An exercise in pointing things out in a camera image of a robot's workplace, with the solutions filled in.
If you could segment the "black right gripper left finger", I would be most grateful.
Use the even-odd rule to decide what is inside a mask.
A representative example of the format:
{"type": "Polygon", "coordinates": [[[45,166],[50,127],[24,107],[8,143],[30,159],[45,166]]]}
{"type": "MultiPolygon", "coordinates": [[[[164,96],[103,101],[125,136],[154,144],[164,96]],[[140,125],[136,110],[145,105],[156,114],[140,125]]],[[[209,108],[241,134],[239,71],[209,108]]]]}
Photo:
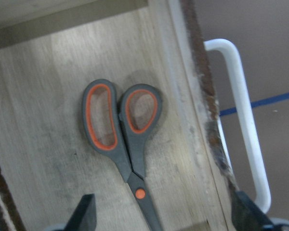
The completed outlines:
{"type": "Polygon", "coordinates": [[[95,195],[82,196],[72,216],[65,226],[65,231],[94,231],[97,226],[95,195]]]}

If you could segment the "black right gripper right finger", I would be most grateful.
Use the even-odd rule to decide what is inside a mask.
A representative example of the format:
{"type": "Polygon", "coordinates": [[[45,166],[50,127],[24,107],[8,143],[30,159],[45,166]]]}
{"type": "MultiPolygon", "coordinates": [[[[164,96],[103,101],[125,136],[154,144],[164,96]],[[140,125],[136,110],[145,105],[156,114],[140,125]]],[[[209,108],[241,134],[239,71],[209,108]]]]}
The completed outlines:
{"type": "Polygon", "coordinates": [[[231,221],[236,231],[273,231],[272,221],[243,191],[231,193],[231,221]]]}

